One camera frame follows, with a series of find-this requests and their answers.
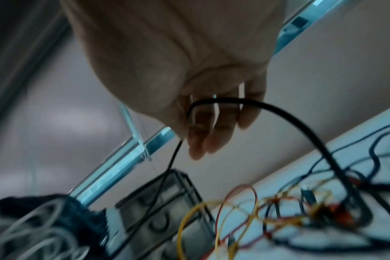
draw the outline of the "white cable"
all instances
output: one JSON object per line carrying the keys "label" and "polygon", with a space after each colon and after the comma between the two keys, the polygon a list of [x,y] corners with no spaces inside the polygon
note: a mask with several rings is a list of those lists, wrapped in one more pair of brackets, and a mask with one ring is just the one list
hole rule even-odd
{"label": "white cable", "polygon": [[[65,200],[55,199],[18,220],[0,218],[0,260],[39,260],[40,255],[42,260],[83,260],[89,247],[79,247],[71,232],[53,227],[64,206]],[[41,221],[39,227],[27,223],[34,218]],[[13,252],[5,252],[6,243],[13,244]]]}

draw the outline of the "white surface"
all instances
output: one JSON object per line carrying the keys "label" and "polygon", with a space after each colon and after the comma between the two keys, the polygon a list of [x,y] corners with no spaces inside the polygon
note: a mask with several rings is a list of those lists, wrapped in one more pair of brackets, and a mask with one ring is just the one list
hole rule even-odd
{"label": "white surface", "polygon": [[[328,148],[330,150],[337,149],[341,146],[344,146],[350,142],[353,142],[385,125],[390,124],[390,109],[388,111],[383,112],[382,114],[370,119],[364,124],[354,128],[353,130],[341,135],[335,140],[328,143]],[[346,167],[353,161],[357,159],[367,157],[368,149],[372,142],[375,140],[377,136],[380,134],[389,131],[386,129],[368,139],[363,141],[360,144],[354,145],[350,148],[337,152],[334,157],[341,165],[342,168]],[[376,153],[382,154],[390,152],[390,135],[382,139],[382,141],[378,144]],[[271,174],[267,178],[259,181],[254,185],[257,190],[258,197],[268,197],[275,194],[280,187],[286,184],[289,180],[305,174],[309,168],[313,165],[315,161],[320,158],[320,154],[317,151],[311,152],[310,154],[302,157],[301,159],[293,162],[292,164],[280,169],[279,171]],[[378,182],[390,182],[390,158],[381,159],[382,167],[379,171],[378,175],[374,179]],[[328,168],[327,164],[323,161],[320,163],[316,169],[325,169]],[[353,167],[354,169],[359,170],[362,173],[368,173],[372,168],[372,162],[366,161],[362,164]],[[324,179],[326,176],[331,176],[330,173],[317,175],[316,178],[310,178],[309,181],[304,181],[304,183],[308,183],[307,187],[310,188],[309,183],[313,183],[313,180],[316,179]],[[338,181],[334,181],[327,185],[325,188],[333,191],[333,195],[335,199],[340,200],[345,197],[345,192],[343,192],[342,186]],[[383,195],[384,198],[388,200],[390,203],[390,196]],[[378,236],[380,238],[390,239],[390,216],[382,209],[369,196],[363,195],[363,198],[367,201],[369,207],[374,213],[374,220],[370,227],[363,229],[363,231],[369,235]],[[238,204],[241,201],[253,199],[253,195],[250,191],[243,192],[232,200],[234,203]],[[280,206],[281,214],[284,216],[288,216],[289,214],[293,215],[294,213],[299,213],[299,207],[297,203],[292,203],[293,206],[289,203],[288,205]],[[252,209],[252,203],[246,204],[244,206],[245,209]],[[221,221],[226,215],[228,210],[223,211],[225,214],[221,215]],[[222,234],[225,235],[229,231],[236,228],[240,225],[245,218],[243,215],[234,214],[228,217],[226,221],[226,225],[224,226],[225,232]],[[258,222],[255,222],[249,231],[247,232],[246,237],[242,240],[242,242],[248,242],[253,240],[255,237],[258,237],[262,234],[262,225]],[[341,232],[330,232],[329,235],[326,235],[322,232],[313,232],[313,231],[305,231],[302,234],[298,235],[294,238],[294,242],[296,244],[307,245],[307,246],[323,246],[336,243],[359,243],[359,239],[356,236],[344,234]],[[265,240],[263,242],[258,243],[250,252],[240,251],[235,260],[240,259],[390,259],[390,253],[379,253],[379,254],[344,254],[344,255],[313,255],[308,253],[300,253],[296,251],[291,251],[289,249],[285,249],[281,247],[273,247]]]}
{"label": "white surface", "polygon": [[[273,57],[267,89],[266,102],[293,113],[323,141],[390,108],[390,0],[342,1]],[[92,208],[111,207],[162,173],[177,143],[138,165]],[[237,129],[224,149],[201,161],[189,158],[185,143],[175,167],[207,200],[224,197],[239,183],[255,183],[312,149],[296,129],[263,112],[250,129]]]}

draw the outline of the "cable bundle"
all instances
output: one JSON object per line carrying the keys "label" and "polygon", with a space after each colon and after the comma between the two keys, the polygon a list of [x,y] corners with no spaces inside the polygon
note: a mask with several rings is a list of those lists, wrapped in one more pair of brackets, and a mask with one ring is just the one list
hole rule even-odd
{"label": "cable bundle", "polygon": [[79,247],[71,232],[53,227],[64,204],[65,200],[55,199],[21,219],[0,218],[0,260],[83,260],[89,247]]}
{"label": "cable bundle", "polygon": [[[221,208],[218,213],[217,221],[219,220],[219,215],[221,212],[222,207],[225,206],[230,206],[232,208],[231,211],[233,210],[238,210],[240,212],[245,213],[247,216],[247,220],[240,225],[237,229],[232,231],[230,234],[227,235],[227,237],[220,239],[220,232],[222,231],[222,228],[218,230],[218,224],[216,223],[216,241],[215,241],[215,250],[218,250],[219,245],[223,244],[225,240],[229,239],[231,235],[239,230],[241,227],[245,226],[245,229],[242,231],[241,235],[238,237],[237,241],[234,241],[231,243],[231,245],[228,247],[228,258],[230,260],[234,259],[236,253],[240,249],[247,249],[251,247],[256,241],[262,239],[262,238],[267,238],[270,241],[272,241],[276,245],[283,245],[285,247],[294,249],[294,250],[299,250],[299,251],[307,251],[307,252],[312,252],[312,253],[342,253],[342,252],[357,252],[357,251],[376,251],[376,250],[385,250],[385,249],[390,249],[390,241],[385,241],[382,239],[377,239],[377,238],[372,238],[368,237],[366,235],[363,235],[358,232],[357,229],[360,227],[365,227],[369,225],[372,222],[373,219],[373,214],[367,204],[365,203],[364,199],[361,197],[360,193],[361,192],[367,192],[370,195],[372,195],[375,200],[380,203],[385,210],[388,211],[390,214],[390,205],[378,194],[378,191],[381,190],[390,190],[390,184],[372,184],[371,181],[373,178],[376,176],[377,172],[379,171],[381,164],[379,161],[379,156],[376,155],[375,153],[375,148],[377,144],[380,142],[382,138],[384,138],[387,135],[390,135],[390,132],[385,133],[378,137],[375,142],[372,144],[372,146],[369,149],[369,155],[370,157],[368,158],[363,158],[361,160],[358,160],[354,162],[353,164],[349,165],[345,169],[342,169],[338,163],[335,161],[333,158],[332,154],[335,152],[338,152],[342,149],[345,149],[349,146],[352,146],[356,143],[359,143],[370,136],[384,130],[390,127],[390,125],[381,128],[353,143],[350,143],[344,147],[341,147],[333,152],[329,152],[328,149],[326,148],[325,144],[316,136],[316,134],[309,128],[307,127],[304,123],[302,123],[300,120],[292,116],[291,114],[283,111],[280,108],[274,107],[269,104],[265,104],[262,102],[257,102],[254,100],[248,100],[248,99],[238,99],[238,98],[217,98],[217,99],[206,99],[206,100],[200,100],[197,102],[194,102],[191,107],[188,110],[187,117],[189,118],[191,111],[193,110],[194,107],[200,106],[200,105],[210,105],[210,104],[242,104],[242,105],[247,105],[247,106],[253,106],[256,108],[260,108],[263,110],[267,110],[269,112],[272,112],[295,127],[297,127],[306,137],[312,142],[312,144],[317,148],[317,150],[322,154],[322,158],[319,159],[314,166],[311,167],[311,169],[308,171],[307,174],[300,176],[288,184],[286,184],[283,188],[280,189],[279,193],[276,194],[273,197],[268,197],[268,198],[263,198],[261,200],[258,199],[256,192],[253,190],[251,186],[248,185],[241,185],[236,187],[226,198],[225,200],[216,200],[216,201],[210,201],[210,202],[203,202],[198,205],[196,205],[190,212],[187,213],[187,215],[183,218],[181,225],[179,227],[178,231],[178,238],[177,238],[177,252],[178,252],[178,258],[180,260],[186,260],[186,257],[183,253],[182,249],[182,232],[183,229],[188,222],[188,220],[191,218],[193,214],[195,214],[198,210],[202,210],[206,206],[219,206],[221,205]],[[148,208],[145,216],[140,220],[139,225],[136,226],[136,228],[131,232],[130,236],[128,239],[121,245],[121,247],[118,248],[118,250],[111,256],[111,259],[114,259],[122,250],[123,248],[130,242],[130,240],[133,238],[133,236],[136,234],[136,232],[139,230],[139,228],[147,221],[148,215],[151,212],[151,209],[153,208],[154,204],[156,203],[156,198],[159,196],[160,191],[162,189],[162,186],[168,177],[168,172],[170,172],[170,169],[172,168],[173,162],[175,160],[175,157],[182,145],[182,141],[179,142],[177,148],[175,149],[174,154],[172,155],[171,161],[168,165],[167,172],[164,175],[164,179],[162,180],[160,187],[158,189],[158,192],[156,194],[155,199],[152,201],[150,204],[150,207]],[[383,154],[380,155],[381,157],[390,157],[390,154]],[[352,167],[360,162],[363,162],[365,160],[371,159],[374,163],[373,170],[367,175],[364,176],[363,174],[355,171],[352,169]],[[322,160],[325,160],[329,164],[329,168],[325,170],[320,170],[320,171],[314,171],[314,168],[316,165],[321,162]],[[309,205],[306,203],[302,197],[294,197],[290,196],[289,192],[297,187],[301,181],[309,177],[310,175],[313,174],[318,174],[318,173],[323,173],[323,172],[333,172],[333,178],[329,178],[326,180],[321,181],[318,183],[317,188],[321,187],[325,183],[327,183],[330,180],[337,179],[340,181],[342,186],[345,188],[347,197],[340,202],[337,205],[327,205],[326,202],[327,200],[331,197],[332,192],[326,192],[321,199],[320,202],[317,202],[313,205]],[[355,177],[353,176],[348,176],[348,173],[354,173]],[[233,205],[230,202],[228,202],[228,199],[232,195],[233,192],[239,189],[246,189],[249,188],[254,192],[255,196],[255,204],[253,211],[251,213],[249,212],[244,212],[238,205]],[[302,211],[302,214],[299,216],[293,216],[293,217],[281,217],[279,213],[279,202],[281,200],[296,200],[300,204],[300,208]],[[355,218],[353,216],[348,216],[348,212],[345,210],[348,204],[355,205],[356,208],[359,210],[359,217]],[[269,218],[269,212],[271,207],[275,205],[276,210],[277,210],[277,218]],[[264,218],[259,218],[258,217],[258,212],[259,210],[263,209],[266,207],[266,212]],[[263,234],[261,237],[258,237],[256,240],[250,242],[249,244],[246,245],[240,245],[239,241],[242,239],[242,237],[245,235],[246,231],[248,230],[249,226],[253,222],[253,220],[259,220],[262,222],[262,229],[263,229]],[[268,224],[273,224],[274,228],[271,231],[267,230],[267,225]],[[298,245],[293,245],[290,243],[289,240],[287,239],[279,239],[274,237],[274,233],[278,231],[279,229],[287,226],[287,225],[293,225],[293,226],[301,226],[301,227],[307,227],[307,228],[318,228],[318,229],[323,229],[325,227],[334,227],[339,230],[345,231],[345,232],[352,232],[359,234],[363,236],[366,240],[369,241],[369,245],[362,245],[362,246],[351,246],[351,247],[326,247],[326,248],[306,248],[303,246],[298,246]]]}

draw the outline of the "hand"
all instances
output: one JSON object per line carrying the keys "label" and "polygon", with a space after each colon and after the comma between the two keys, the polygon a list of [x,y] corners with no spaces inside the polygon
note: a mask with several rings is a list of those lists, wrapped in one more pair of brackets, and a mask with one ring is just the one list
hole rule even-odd
{"label": "hand", "polygon": [[259,110],[219,105],[186,112],[193,100],[238,97],[262,101],[266,70],[282,26],[284,0],[61,0],[100,81],[129,108],[155,117],[195,160],[214,153],[236,124]]}

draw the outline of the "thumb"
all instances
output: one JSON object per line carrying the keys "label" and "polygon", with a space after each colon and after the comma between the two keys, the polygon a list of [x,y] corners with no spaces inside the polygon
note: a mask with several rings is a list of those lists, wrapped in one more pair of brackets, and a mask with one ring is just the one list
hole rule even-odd
{"label": "thumb", "polygon": [[172,102],[166,108],[152,115],[166,126],[169,126],[181,140],[188,135],[189,123],[183,108],[178,101]]}

